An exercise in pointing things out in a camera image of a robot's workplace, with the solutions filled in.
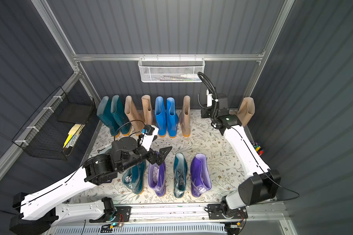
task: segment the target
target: mounting plate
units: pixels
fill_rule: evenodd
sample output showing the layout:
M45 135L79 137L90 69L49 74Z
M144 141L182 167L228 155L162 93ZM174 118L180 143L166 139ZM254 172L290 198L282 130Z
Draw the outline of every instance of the mounting plate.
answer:
M224 220L224 219L238 219L238 220L241 220L242 218L243 219L248 218L247 210L245 209L246 207L240 208L239 212L237 214L235 214L233 217L225 217L222 214L222 212L220 211L221 210L221 204L219 204L219 203L217 203L217 204L208 204L207 208L208 208L208 211L211 212L211 213L209 213L209 219L210 220Z

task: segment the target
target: beige rain boot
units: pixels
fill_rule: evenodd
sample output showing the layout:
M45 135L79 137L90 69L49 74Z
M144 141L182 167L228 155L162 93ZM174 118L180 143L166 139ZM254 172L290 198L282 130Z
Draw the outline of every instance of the beige rain boot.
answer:
M242 126L245 127L248 124L248 121L255 113L255 103L254 99L251 97L243 98L242 103L240 104L237 117L239 118Z
M142 120L141 116L137 112L136 106L133 103L132 97L127 96L126 97L126 103L124 105L124 113L127 115L128 119L130 121L132 120ZM132 126L134 127L134 132L141 131L141 129L144 128L144 124L141 121L132 121L131 122Z
M141 101L143 102L145 124L155 125L155 115L152 109L151 97L149 95L142 96Z
M183 98L182 112L179 115L179 123L182 127L182 134L184 137L189 137L191 134L190 127L190 100L189 96Z

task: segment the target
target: purple rain boot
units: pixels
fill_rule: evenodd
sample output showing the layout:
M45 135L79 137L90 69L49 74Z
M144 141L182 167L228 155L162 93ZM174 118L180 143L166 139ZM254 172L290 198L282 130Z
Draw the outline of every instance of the purple rain boot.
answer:
M194 197L200 197L202 193L210 190L212 183L210 181L207 157L198 153L191 163L191 193Z
M148 174L149 187L155 190L155 194L159 197L162 197L166 193L165 171L166 171L165 162L163 162L160 166L158 166L157 163L149 164L149 174Z

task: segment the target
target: black wire basket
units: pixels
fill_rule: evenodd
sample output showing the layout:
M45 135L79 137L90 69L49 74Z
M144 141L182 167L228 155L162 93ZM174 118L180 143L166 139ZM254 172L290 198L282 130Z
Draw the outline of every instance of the black wire basket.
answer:
M18 132L12 139L31 157L67 160L95 108L89 96L63 92L55 98L50 107L43 108L45 112L35 124L26 126L27 121L19 131L25 130L24 134ZM77 131L69 136L75 124Z

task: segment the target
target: blue rain boot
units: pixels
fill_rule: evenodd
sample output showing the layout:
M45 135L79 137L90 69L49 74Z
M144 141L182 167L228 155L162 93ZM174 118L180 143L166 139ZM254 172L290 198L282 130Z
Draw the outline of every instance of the blue rain boot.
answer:
M111 114L110 109L111 101L108 99L108 96L105 96L98 105L97 117L110 129L112 136L118 137L120 134L120 130L118 130L119 126Z
M174 159L174 196L181 198L186 190L187 162L183 154L177 153Z
M166 112L165 103L163 102L162 96L158 96L155 99L155 121L157 122L157 127L159 128L158 135L160 137L165 137L166 135Z
M202 193L212 188L210 181L207 157L198 153L191 162L191 193L194 197L200 197Z
M142 163L128 169L122 177L123 184L131 189L134 194L141 194L143 192L145 167L144 160Z
M162 197L166 193L166 178L165 178L166 164L163 162L161 165L149 164L148 184L155 194Z
M172 97L167 98L166 100L167 107L167 115L166 115L166 123L167 130L169 132L170 138L175 138L177 136L179 117L175 112L175 100Z
M113 101L111 103L111 113L113 114L116 123L119 125L118 127L129 122L127 115L124 113L124 107L118 95L113 97ZM131 132L131 123L124 125L120 131L124 136L128 136Z

